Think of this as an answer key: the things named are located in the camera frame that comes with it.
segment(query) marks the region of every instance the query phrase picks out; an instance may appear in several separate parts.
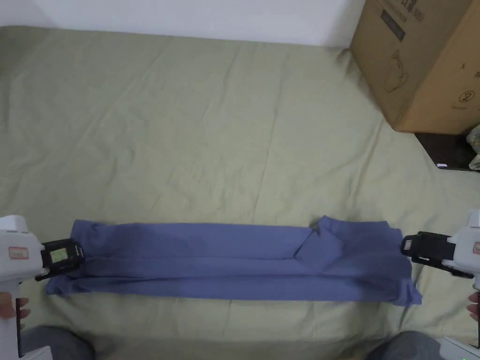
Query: human hand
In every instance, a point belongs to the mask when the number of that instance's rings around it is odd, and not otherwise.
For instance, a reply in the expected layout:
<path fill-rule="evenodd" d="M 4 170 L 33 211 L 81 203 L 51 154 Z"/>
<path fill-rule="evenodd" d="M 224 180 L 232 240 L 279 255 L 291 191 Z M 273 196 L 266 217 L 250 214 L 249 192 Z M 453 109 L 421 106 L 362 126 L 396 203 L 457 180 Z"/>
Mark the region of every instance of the human hand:
<path fill-rule="evenodd" d="M 479 302 L 478 294 L 472 294 L 468 297 L 468 300 L 473 302 L 473 304 L 470 304 L 467 306 L 467 310 L 470 311 L 470 317 L 478 321 L 479 320 L 479 314 L 477 313 L 477 303 Z"/>
<path fill-rule="evenodd" d="M 28 299 L 20 299 L 20 307 L 24 307 L 28 303 Z M 30 314 L 30 310 L 21 309 L 20 319 L 26 318 Z M 0 318 L 11 319 L 15 317 L 15 309 L 12 306 L 12 296 L 8 292 L 0 292 Z"/>

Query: bed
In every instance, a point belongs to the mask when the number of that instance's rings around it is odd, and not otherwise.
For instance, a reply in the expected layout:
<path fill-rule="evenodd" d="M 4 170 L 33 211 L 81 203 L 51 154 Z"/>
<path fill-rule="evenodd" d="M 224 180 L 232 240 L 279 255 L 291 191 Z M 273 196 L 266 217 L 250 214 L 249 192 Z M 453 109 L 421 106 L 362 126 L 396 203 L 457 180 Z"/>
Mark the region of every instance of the bed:
<path fill-rule="evenodd" d="M 394 132 L 345 49 L 4 27 L 0 54 L 0 215 L 40 241 L 78 218 L 453 234 L 480 207 L 478 174 Z M 70 328 L 102 359 L 356 359 L 399 331 L 476 336 L 471 281 L 413 278 L 408 309 L 22 291 L 27 326 Z"/>

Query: white wall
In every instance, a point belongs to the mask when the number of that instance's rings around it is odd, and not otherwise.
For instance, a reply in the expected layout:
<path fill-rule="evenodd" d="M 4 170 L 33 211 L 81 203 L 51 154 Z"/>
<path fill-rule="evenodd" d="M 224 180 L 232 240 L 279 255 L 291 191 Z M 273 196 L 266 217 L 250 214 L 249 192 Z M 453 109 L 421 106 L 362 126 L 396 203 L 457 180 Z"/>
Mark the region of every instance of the white wall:
<path fill-rule="evenodd" d="M 0 0 L 0 25 L 348 47 L 365 0 Z"/>

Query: green display screen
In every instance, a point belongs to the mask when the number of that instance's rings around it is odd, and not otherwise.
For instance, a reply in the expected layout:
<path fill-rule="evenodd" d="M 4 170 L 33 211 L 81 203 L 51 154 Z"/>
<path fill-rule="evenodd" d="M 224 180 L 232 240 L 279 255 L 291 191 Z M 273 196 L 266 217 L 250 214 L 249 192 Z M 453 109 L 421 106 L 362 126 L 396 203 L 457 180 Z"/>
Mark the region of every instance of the green display screen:
<path fill-rule="evenodd" d="M 58 249 L 54 250 L 50 253 L 50 257 L 52 258 L 53 263 L 58 263 L 62 260 L 68 259 L 67 249 Z"/>

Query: handle grip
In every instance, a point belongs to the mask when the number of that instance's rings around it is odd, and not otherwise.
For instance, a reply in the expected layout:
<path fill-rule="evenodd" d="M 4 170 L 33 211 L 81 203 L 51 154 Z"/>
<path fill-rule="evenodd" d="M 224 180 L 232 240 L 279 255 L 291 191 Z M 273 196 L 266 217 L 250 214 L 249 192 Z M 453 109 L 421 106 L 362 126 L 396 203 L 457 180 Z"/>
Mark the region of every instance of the handle grip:
<path fill-rule="evenodd" d="M 0 284 L 0 292 L 12 295 L 12 306 L 17 312 L 17 300 L 20 297 L 20 285 L 17 281 Z M 2 358 L 17 360 L 20 358 L 19 349 L 20 319 L 18 316 L 11 319 L 0 318 L 0 349 Z"/>

